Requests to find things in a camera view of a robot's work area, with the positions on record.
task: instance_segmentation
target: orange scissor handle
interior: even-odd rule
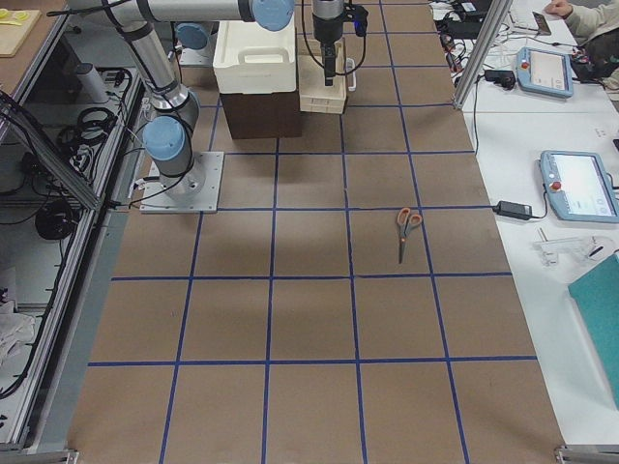
[[[400,227],[404,227],[406,222],[408,222],[408,218],[411,216],[410,208],[402,208],[399,210],[398,218],[396,219],[398,225]]]
[[[412,230],[415,227],[422,225],[422,222],[424,222],[424,218],[421,215],[410,215],[408,218],[407,228]]]

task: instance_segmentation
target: person's arm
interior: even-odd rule
[[[596,8],[573,5],[573,11],[565,18],[570,31],[580,43],[587,41],[601,26],[619,20],[619,0]]]

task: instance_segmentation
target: sleeve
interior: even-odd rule
[[[602,83],[608,90],[619,90],[619,68],[616,69],[609,77],[602,79]]]
[[[615,0],[609,5],[600,5],[597,8],[586,8],[573,5],[574,10],[565,19],[570,32],[579,44],[586,42],[589,37],[610,18],[617,16],[619,0]]]

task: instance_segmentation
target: wooden block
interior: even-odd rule
[[[30,14],[28,18],[23,21],[21,26],[12,26],[7,24],[0,24],[0,57],[10,58],[15,56],[23,41],[26,40],[28,34],[34,27],[35,23],[41,16],[41,10],[24,10]],[[2,20],[14,20],[12,18],[13,12],[9,12],[9,15],[0,19]]]

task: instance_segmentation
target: brown cardboard surface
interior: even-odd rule
[[[100,443],[165,464],[555,462],[561,435],[428,8],[383,7],[369,20],[387,34],[368,36],[372,67],[343,115],[232,140],[221,108],[202,108],[194,140],[227,156],[221,211],[132,213],[93,360],[118,366],[90,367],[69,441],[89,464],[114,462]],[[399,264],[403,206],[425,223]],[[178,370],[164,397],[148,384],[169,387],[158,363]],[[107,374],[130,391],[96,383]],[[164,408],[153,444],[132,417],[157,431]]]

